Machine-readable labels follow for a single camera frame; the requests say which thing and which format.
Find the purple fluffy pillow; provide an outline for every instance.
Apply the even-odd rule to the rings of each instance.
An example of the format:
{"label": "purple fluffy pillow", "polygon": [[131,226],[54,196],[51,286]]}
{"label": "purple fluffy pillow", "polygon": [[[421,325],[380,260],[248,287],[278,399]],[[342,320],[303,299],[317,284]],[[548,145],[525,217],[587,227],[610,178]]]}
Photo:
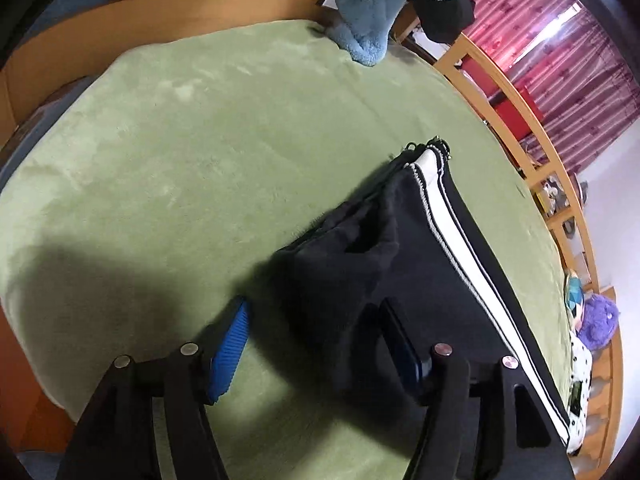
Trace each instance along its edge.
{"label": "purple fluffy pillow", "polygon": [[584,302],[584,317],[582,327],[577,332],[578,338],[592,352],[605,347],[616,332],[619,316],[620,311],[613,301],[594,294]]}

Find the ribbed blue pad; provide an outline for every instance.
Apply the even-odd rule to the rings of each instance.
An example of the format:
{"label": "ribbed blue pad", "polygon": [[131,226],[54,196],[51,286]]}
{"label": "ribbed blue pad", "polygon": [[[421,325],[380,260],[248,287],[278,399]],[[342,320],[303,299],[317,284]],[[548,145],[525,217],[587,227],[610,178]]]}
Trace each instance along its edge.
{"label": "ribbed blue pad", "polygon": [[246,300],[242,300],[238,312],[215,357],[211,360],[209,374],[209,399],[217,402],[226,394],[238,368],[242,350],[249,338],[249,314]]}

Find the pink curtain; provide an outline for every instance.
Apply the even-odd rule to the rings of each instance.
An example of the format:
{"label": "pink curtain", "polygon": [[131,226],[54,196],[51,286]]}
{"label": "pink curtain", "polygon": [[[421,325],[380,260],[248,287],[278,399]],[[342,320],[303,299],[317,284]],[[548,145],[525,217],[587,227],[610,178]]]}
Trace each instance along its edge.
{"label": "pink curtain", "polygon": [[[514,66],[544,114],[544,126],[568,171],[579,172],[640,116],[640,87],[608,35],[583,9],[553,38]],[[523,146],[544,162],[533,136]]]}
{"label": "pink curtain", "polygon": [[575,0],[475,0],[476,21],[465,34],[502,70]]}

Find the green bed sheet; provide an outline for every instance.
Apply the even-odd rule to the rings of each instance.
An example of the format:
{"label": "green bed sheet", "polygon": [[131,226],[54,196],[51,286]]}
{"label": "green bed sheet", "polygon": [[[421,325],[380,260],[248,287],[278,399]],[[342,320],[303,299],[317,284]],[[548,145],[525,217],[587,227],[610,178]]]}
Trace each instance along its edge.
{"label": "green bed sheet", "polygon": [[[251,291],[274,251],[408,142],[436,135],[566,398],[558,252],[492,133],[418,57],[391,48],[366,68],[317,28],[267,23],[127,52],[2,192],[2,304],[72,418],[114,357],[190,339]],[[408,450],[300,387],[313,371],[266,312],[209,410],[231,478],[401,478]]]}

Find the silver rivet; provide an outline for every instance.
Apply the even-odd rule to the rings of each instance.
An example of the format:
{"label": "silver rivet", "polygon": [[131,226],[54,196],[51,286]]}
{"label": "silver rivet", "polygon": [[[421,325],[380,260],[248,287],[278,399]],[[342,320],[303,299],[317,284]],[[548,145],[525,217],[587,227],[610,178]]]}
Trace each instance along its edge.
{"label": "silver rivet", "polygon": [[185,343],[180,348],[180,353],[182,355],[193,355],[198,351],[198,345],[196,343]]}
{"label": "silver rivet", "polygon": [[436,354],[441,355],[443,357],[448,357],[453,353],[453,348],[446,343],[437,343],[436,346],[433,347],[436,351]]}
{"label": "silver rivet", "polygon": [[511,355],[505,355],[505,356],[502,358],[502,364],[503,364],[506,368],[508,368],[509,370],[515,370],[515,369],[518,367],[518,365],[519,365],[520,363],[518,362],[518,360],[517,360],[514,356],[511,356]]}
{"label": "silver rivet", "polygon": [[119,357],[116,357],[115,361],[113,362],[113,366],[115,366],[116,368],[126,368],[127,366],[129,366],[130,362],[131,359],[128,355],[121,355]]}

